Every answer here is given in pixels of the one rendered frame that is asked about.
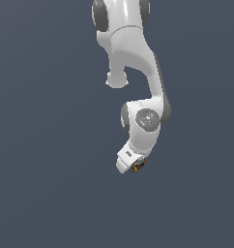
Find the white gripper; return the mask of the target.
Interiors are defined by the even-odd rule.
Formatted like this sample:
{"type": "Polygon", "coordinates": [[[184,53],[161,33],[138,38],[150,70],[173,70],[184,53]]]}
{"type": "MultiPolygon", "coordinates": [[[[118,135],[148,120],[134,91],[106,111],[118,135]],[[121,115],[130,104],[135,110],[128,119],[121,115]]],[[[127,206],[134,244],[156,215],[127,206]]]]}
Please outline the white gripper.
{"type": "Polygon", "coordinates": [[[134,152],[130,148],[130,144],[126,142],[123,148],[117,153],[116,168],[120,173],[124,173],[136,162],[143,161],[144,159],[144,155],[134,152]]]}

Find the small multicoloured cube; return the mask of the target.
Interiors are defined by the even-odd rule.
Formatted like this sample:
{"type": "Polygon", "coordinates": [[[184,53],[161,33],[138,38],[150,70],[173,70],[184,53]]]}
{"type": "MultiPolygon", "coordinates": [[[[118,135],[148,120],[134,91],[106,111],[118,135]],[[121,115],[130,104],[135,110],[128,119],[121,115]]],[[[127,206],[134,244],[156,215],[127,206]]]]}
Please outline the small multicoloured cube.
{"type": "Polygon", "coordinates": [[[146,163],[146,160],[139,161],[131,166],[131,171],[132,172],[137,172],[139,171],[146,163]]]}

